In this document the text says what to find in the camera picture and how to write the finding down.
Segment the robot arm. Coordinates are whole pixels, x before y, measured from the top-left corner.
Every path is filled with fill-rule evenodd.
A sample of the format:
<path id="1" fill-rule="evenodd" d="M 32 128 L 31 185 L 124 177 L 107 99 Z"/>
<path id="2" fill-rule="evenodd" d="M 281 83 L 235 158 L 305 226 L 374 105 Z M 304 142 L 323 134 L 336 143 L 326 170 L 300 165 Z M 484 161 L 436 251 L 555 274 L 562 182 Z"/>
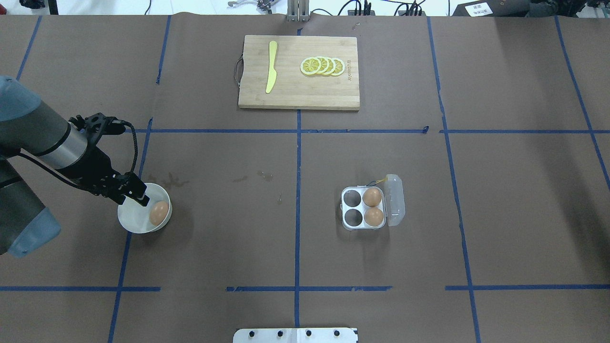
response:
<path id="1" fill-rule="evenodd" d="M 23 258 L 50 242 L 61 224 L 11 165 L 23 158 L 60 182 L 95 196 L 124 204 L 127 198 L 146 206 L 146 185 L 133 169 L 120 173 L 99 147 L 104 135 L 131 131 L 133 163 L 139 146 L 133 124 L 97 113 L 61 117 L 39 95 L 16 78 L 0 80 L 1 253 Z"/>

